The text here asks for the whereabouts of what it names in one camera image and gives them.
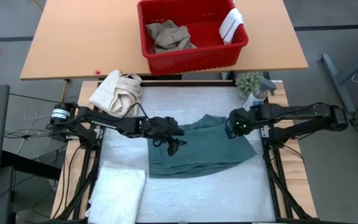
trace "gray floor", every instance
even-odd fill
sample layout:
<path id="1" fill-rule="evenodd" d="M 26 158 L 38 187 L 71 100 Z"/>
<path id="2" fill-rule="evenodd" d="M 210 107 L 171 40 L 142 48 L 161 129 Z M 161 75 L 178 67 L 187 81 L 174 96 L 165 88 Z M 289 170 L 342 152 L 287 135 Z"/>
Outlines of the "gray floor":
<path id="1" fill-rule="evenodd" d="M 39 0 L 39 3 L 43 6 L 45 0 Z M 358 24 L 358 0 L 285 0 L 285 5 L 294 26 Z M 41 13 L 33 0 L 0 0 L 0 37 L 33 36 Z M 337 67 L 345 68 L 358 55 L 358 30 L 304 31 L 297 32 L 297 35 L 310 68 L 270 72 L 271 77 L 284 81 L 291 105 L 318 101 L 342 105 L 320 55 L 329 53 Z M 19 80 L 30 45 L 31 42 L 0 42 L 0 84 L 10 84 L 12 93 L 60 100 L 63 86 L 60 80 Z M 217 79 L 219 74 L 184 75 L 183 78 Z M 81 82 L 71 82 L 67 95 L 78 96 Z M 358 85 L 350 83 L 349 89 L 357 106 Z M 26 121 L 23 114 L 30 107 L 36 109 L 39 116 L 45 116 L 50 114 L 53 103 L 10 97 L 6 129 L 28 128 L 32 121 Z M 27 116 L 33 118 L 34 114 L 29 111 Z M 34 128 L 43 129 L 47 122 L 47 118 L 41 118 L 35 122 Z M 47 138 L 26 141 L 20 155 L 33 158 L 37 157 L 37 153 L 43 154 L 63 145 L 51 140 L 45 147 L 47 141 Z M 21 140 L 6 139 L 4 149 L 16 152 L 20 143 Z M 321 131 L 302 140 L 300 146 L 318 216 L 323 220 L 358 223 L 358 135 L 354 129 L 341 133 Z M 53 156 L 43 161 L 52 162 Z M 17 180 L 25 177 L 25 174 L 18 174 Z M 14 208 L 24 210 L 18 213 L 18 223 L 44 220 L 29 208 L 47 194 L 47 199 L 36 207 L 44 215 L 50 214 L 53 202 L 48 181 L 33 178 L 17 186 Z"/>

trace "red plastic bin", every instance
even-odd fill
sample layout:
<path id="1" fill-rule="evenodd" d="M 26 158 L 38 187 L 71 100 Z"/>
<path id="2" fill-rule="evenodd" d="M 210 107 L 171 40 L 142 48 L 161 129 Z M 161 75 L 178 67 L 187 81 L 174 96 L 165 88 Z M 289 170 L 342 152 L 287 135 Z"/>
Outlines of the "red plastic bin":
<path id="1" fill-rule="evenodd" d="M 208 68 L 234 65 L 248 36 L 240 25 L 232 44 L 224 45 L 219 28 L 231 9 L 232 0 L 143 0 L 138 3 L 142 53 L 153 75 L 168 75 Z M 178 26 L 187 26 L 191 43 L 197 49 L 162 54 L 154 53 L 154 41 L 146 25 L 172 20 Z"/>

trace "clear plastic bottle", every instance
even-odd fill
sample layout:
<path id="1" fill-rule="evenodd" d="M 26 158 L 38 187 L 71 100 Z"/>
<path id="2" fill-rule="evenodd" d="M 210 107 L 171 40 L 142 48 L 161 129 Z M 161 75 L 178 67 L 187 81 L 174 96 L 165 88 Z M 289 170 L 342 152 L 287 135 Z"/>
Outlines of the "clear plastic bottle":
<path id="1" fill-rule="evenodd" d="M 277 89 L 277 86 L 271 80 L 265 78 L 259 81 L 259 88 L 253 90 L 252 93 L 248 96 L 247 101 L 244 103 L 244 109 L 246 111 L 250 110 L 251 106 L 256 106 L 261 104 L 267 97 L 267 91 L 270 91 L 272 96 L 274 96 L 274 90 Z"/>

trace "wooden desk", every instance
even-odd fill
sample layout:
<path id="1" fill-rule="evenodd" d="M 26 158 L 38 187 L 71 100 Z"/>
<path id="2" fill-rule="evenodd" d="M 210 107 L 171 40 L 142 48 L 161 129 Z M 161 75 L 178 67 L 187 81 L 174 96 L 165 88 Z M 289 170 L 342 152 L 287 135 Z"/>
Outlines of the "wooden desk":
<path id="1" fill-rule="evenodd" d="M 89 81 L 89 82 L 83 82 L 80 97 L 78 100 L 78 104 L 80 106 L 89 106 L 88 105 L 88 99 L 92 95 L 92 93 L 95 91 L 95 89 L 98 86 L 97 81 Z M 276 95 L 274 97 L 269 98 L 269 102 L 271 103 L 277 103 L 283 106 L 288 106 L 287 96 L 285 94 L 283 83 L 277 83 L 277 91 Z M 287 126 L 291 126 L 293 123 L 292 121 L 282 121 L 277 124 L 278 127 L 284 128 Z M 67 189 L 67 177 L 68 177 L 68 165 L 71 161 L 71 158 L 73 157 L 73 154 L 77 147 L 79 146 L 78 141 L 70 141 L 67 146 L 66 151 L 66 158 L 65 158 L 65 191 Z M 287 142 L 287 146 L 290 146 L 300 152 L 298 141 L 296 140 L 289 140 Z M 84 158 L 84 150 L 80 150 L 76 153 L 75 158 L 73 160 L 73 163 L 71 165 L 71 174 L 70 174 L 70 188 L 68 189 L 68 203 L 72 199 L 75 188 L 78 182 L 78 179 L 81 174 L 81 168 L 83 165 L 83 158 Z M 283 163 L 283 170 L 285 173 L 285 178 L 287 181 L 287 187 L 289 191 L 292 193 L 292 195 L 295 197 L 295 199 L 298 201 L 298 203 L 304 208 L 304 210 L 309 213 L 309 215 L 315 217 L 316 216 L 316 210 L 314 209 L 314 203 L 313 199 L 311 197 L 308 178 L 306 176 L 305 167 L 303 165 L 302 160 L 293 152 L 289 151 L 287 148 L 283 148 L 280 151 L 282 163 Z M 92 166 L 93 159 L 90 159 L 90 165 L 89 168 Z M 60 204 L 60 200 L 62 198 L 62 190 L 63 190 L 63 173 L 60 175 L 60 181 L 59 186 L 57 189 L 55 202 L 53 204 L 52 214 L 51 217 L 54 216 L 54 214 L 57 211 L 57 208 Z M 285 206 L 283 202 L 283 196 L 281 192 L 277 189 L 278 193 L 278 201 L 280 206 L 280 211 L 282 213 L 282 217 L 287 217 L 285 214 Z M 83 200 L 82 200 L 82 209 L 80 212 L 80 217 L 83 218 L 85 216 L 85 209 L 86 203 L 88 199 L 88 192 L 84 194 Z M 65 196 L 63 197 L 63 205 L 60 207 L 58 214 L 60 214 L 63 211 L 64 208 L 64 200 Z"/>
<path id="2" fill-rule="evenodd" d="M 150 73 L 140 48 L 139 0 L 49 0 L 22 80 L 89 78 L 113 70 Z M 282 0 L 238 0 L 249 43 L 236 65 L 202 72 L 308 68 Z"/>

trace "teal garment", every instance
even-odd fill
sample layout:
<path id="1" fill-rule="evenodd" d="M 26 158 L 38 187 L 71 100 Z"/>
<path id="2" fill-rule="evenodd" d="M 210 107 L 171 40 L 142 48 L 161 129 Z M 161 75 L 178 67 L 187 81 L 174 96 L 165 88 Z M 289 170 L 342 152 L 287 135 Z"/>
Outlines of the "teal garment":
<path id="1" fill-rule="evenodd" d="M 229 139 L 224 130 L 225 117 L 206 114 L 201 120 L 180 126 L 185 131 L 174 156 L 169 156 L 168 144 L 149 145 L 149 176 L 163 178 L 199 177 L 232 168 L 256 155 L 245 137 Z"/>

